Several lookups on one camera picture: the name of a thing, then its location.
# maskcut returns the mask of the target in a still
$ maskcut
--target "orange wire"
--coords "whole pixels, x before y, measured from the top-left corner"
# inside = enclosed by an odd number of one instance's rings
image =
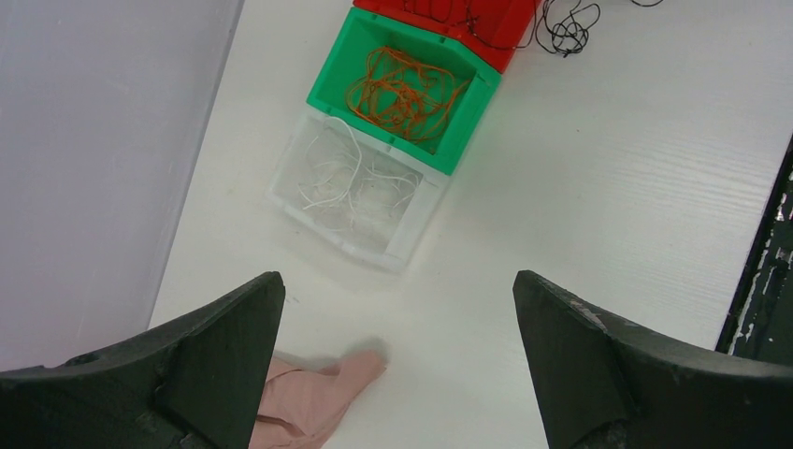
[[[469,81],[456,84],[448,70],[421,63],[404,51],[380,47],[367,56],[366,75],[347,89],[347,107],[391,134],[424,142],[439,138],[449,126],[452,106]],[[437,98],[430,93],[433,90]]]

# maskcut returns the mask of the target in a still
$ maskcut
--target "white tabletop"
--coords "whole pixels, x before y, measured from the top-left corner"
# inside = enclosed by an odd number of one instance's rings
[[[793,128],[793,2],[600,3],[582,54],[516,55],[392,275],[264,200],[349,0],[249,0],[151,325],[280,271],[279,354],[389,359],[329,449],[544,447],[521,269],[712,348]]]

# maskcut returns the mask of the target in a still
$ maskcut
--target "pink fabric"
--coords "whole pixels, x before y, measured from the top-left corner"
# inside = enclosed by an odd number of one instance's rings
[[[249,449],[319,449],[355,397],[384,371],[385,363],[373,351],[318,372],[273,358]]]

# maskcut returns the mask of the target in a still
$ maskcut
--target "gray wall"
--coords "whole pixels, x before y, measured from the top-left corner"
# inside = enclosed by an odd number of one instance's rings
[[[0,0],[0,370],[146,329],[242,0]]]

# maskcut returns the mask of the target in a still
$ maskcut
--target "green plastic bin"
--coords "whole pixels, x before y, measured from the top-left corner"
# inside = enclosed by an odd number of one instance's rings
[[[347,107],[348,88],[366,75],[367,56],[382,46],[444,68],[459,82],[470,80],[452,106],[448,127],[438,138],[407,141],[357,117]],[[501,75],[460,42],[354,7],[311,89],[308,103],[451,175],[500,82]]]

